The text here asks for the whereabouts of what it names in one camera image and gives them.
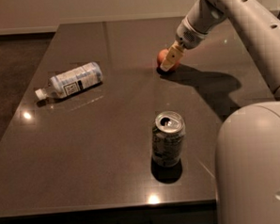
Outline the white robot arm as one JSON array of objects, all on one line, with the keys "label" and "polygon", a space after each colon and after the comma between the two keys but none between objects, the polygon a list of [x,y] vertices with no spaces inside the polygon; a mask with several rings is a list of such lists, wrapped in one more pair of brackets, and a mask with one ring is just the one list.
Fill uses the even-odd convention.
[{"label": "white robot arm", "polygon": [[223,123],[215,149],[218,224],[280,224],[280,20],[257,0],[199,0],[161,61],[168,71],[185,50],[228,19],[273,95]]}]

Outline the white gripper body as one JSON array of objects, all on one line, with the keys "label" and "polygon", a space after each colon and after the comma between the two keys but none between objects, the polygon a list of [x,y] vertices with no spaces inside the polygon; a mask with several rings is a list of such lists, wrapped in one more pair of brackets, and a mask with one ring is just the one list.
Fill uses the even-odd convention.
[{"label": "white gripper body", "polygon": [[176,42],[184,49],[194,49],[207,35],[207,31],[199,31],[190,24],[188,17],[185,17],[177,28]]}]

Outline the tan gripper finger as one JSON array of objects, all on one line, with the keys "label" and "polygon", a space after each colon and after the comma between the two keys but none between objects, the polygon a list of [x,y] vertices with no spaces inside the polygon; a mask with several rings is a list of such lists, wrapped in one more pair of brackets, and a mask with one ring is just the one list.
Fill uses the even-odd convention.
[{"label": "tan gripper finger", "polygon": [[171,45],[170,48],[167,48],[169,51],[165,61],[162,63],[162,65],[169,70],[171,67],[174,66],[176,62],[179,63],[179,61],[183,58],[184,55],[184,49],[178,44],[176,41]]}]

